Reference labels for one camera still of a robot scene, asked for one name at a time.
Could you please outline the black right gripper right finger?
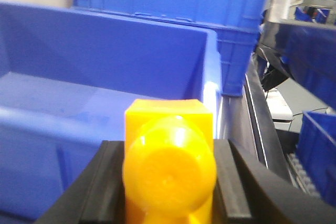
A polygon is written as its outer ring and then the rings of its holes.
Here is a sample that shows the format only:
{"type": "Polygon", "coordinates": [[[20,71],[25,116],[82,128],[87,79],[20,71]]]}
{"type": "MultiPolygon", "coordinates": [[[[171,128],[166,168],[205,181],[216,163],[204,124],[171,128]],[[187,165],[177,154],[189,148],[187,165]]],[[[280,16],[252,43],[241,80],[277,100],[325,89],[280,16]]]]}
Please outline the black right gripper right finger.
{"type": "Polygon", "coordinates": [[[335,223],[335,208],[267,169],[241,146],[214,141],[213,223],[335,223]]]}

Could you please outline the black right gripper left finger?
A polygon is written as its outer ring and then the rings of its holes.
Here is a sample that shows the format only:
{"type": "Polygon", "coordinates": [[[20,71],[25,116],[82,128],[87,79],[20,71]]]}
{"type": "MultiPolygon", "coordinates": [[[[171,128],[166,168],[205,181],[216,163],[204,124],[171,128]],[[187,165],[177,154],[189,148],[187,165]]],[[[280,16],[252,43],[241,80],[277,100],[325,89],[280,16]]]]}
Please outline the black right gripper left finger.
{"type": "Polygon", "coordinates": [[[103,141],[76,181],[35,223],[125,223],[123,141],[103,141]]]}

